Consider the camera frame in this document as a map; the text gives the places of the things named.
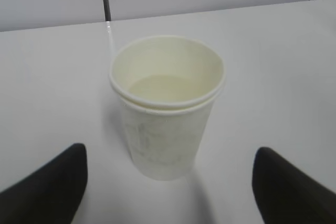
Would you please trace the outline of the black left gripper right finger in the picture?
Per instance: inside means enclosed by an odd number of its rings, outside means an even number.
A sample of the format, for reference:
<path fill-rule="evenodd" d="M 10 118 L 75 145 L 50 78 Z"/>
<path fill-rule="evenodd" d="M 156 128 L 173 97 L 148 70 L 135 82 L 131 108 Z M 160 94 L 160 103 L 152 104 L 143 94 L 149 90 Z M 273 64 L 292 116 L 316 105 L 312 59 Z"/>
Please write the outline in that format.
<path fill-rule="evenodd" d="M 256 152 L 252 189 L 264 223 L 335 223 L 335 193 L 271 148 Z"/>

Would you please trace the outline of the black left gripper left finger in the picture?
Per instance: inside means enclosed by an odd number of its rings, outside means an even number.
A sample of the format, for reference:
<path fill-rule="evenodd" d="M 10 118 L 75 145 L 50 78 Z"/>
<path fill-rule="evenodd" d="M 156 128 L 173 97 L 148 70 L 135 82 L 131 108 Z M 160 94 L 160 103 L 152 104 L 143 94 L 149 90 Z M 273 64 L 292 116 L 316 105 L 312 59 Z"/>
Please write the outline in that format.
<path fill-rule="evenodd" d="M 72 223 L 87 186 L 82 143 L 1 192 L 1 223 Z"/>

